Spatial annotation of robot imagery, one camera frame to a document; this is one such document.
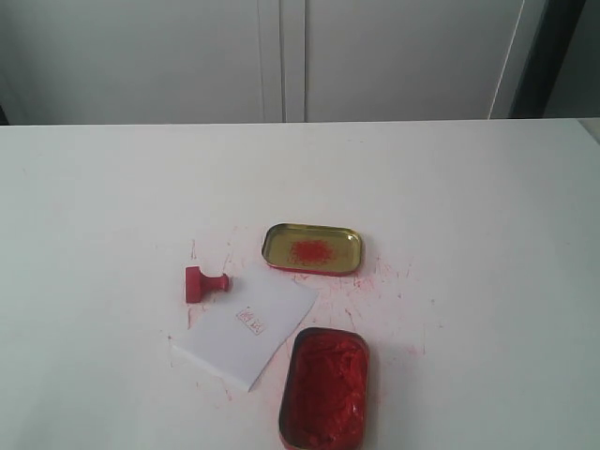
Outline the red plastic stamp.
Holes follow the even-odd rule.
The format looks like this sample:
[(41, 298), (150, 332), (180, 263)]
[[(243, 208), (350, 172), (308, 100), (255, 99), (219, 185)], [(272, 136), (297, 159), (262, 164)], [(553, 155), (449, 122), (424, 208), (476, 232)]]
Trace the red plastic stamp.
[(185, 269), (185, 300), (189, 305), (199, 304), (210, 293), (227, 292), (230, 278), (226, 274), (219, 277), (206, 276), (199, 266)]

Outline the red ink tin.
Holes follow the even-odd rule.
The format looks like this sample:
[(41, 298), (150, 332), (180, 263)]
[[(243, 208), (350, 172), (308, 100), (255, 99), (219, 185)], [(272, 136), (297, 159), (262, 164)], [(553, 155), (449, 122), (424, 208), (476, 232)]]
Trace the red ink tin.
[(295, 338), (278, 416), (286, 449), (358, 449), (367, 421), (369, 348), (360, 335), (309, 327)]

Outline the gold tin lid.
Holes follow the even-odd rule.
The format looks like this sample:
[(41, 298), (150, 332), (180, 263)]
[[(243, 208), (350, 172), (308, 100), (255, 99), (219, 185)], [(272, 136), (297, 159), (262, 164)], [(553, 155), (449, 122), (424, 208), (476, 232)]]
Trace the gold tin lid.
[(361, 235), (348, 228), (280, 223), (266, 232), (262, 257), (278, 270), (345, 277), (361, 267), (363, 248)]

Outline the white paper pad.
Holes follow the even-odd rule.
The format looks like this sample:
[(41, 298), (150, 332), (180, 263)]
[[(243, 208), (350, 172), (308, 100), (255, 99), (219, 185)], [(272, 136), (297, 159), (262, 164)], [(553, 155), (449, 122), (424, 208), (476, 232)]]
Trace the white paper pad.
[(244, 392), (312, 309), (318, 292), (254, 265), (174, 342), (178, 353)]

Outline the white cabinet doors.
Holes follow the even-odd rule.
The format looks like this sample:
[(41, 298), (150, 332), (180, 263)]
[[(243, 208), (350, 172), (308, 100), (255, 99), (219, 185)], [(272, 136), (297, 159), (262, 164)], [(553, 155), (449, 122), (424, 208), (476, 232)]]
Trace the white cabinet doors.
[(504, 118), (543, 1), (5, 1), (16, 125)]

